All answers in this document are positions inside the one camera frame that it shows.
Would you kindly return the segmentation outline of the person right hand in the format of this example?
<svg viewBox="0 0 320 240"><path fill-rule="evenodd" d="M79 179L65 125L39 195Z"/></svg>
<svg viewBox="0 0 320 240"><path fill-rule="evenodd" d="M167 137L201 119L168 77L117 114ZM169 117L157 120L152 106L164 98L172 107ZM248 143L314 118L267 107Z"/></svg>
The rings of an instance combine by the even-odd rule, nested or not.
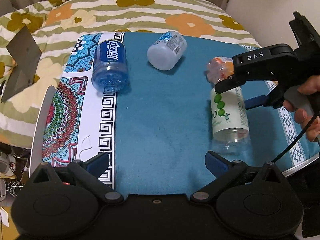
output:
<svg viewBox="0 0 320 240"><path fill-rule="evenodd" d="M304 129L314 115L314 110L311 109L310 102L307 100L307 95L319 92L319 75L314 75L308 78L296 92L289 93L289 101L284 100L283 106L289 111L294 112L294 120L300 124L301 129Z"/></svg>

